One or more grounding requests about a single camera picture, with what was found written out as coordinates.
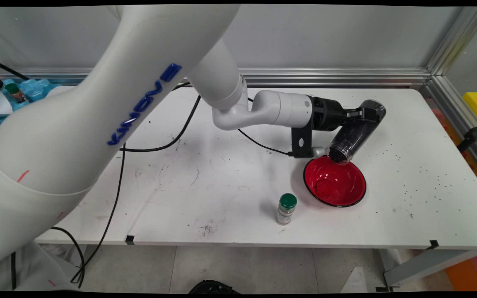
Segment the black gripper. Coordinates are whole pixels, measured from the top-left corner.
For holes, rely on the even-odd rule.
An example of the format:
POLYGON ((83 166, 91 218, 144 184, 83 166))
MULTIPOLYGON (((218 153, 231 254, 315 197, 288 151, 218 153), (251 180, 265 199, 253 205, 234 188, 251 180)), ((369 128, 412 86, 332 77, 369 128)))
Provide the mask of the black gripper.
POLYGON ((312 130, 334 131, 342 126, 343 121, 348 123, 379 123, 379 114, 376 109, 359 107, 343 109, 335 100, 312 97, 312 130))

